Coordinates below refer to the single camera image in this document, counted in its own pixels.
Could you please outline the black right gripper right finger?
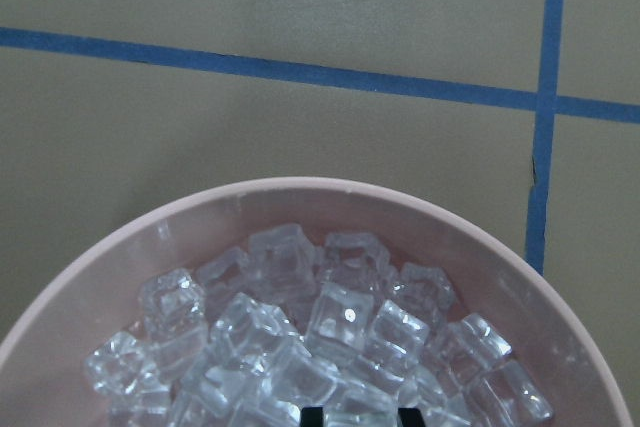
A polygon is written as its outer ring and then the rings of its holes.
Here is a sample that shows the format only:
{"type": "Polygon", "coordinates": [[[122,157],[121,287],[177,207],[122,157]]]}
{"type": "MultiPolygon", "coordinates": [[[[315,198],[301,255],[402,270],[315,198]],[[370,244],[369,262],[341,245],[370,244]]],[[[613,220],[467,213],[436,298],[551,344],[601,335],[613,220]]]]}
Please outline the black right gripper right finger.
{"type": "Polygon", "coordinates": [[[424,427],[422,413],[416,407],[399,407],[397,417],[399,427],[424,427]]]}

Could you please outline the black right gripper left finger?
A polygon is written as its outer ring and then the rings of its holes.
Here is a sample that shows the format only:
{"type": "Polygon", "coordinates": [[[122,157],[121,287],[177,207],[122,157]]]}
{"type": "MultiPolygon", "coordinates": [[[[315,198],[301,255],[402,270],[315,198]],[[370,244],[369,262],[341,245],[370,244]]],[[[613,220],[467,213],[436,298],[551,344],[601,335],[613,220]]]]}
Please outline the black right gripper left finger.
{"type": "Polygon", "coordinates": [[[303,407],[300,411],[300,427],[323,427],[324,411],[321,406],[303,407]]]}

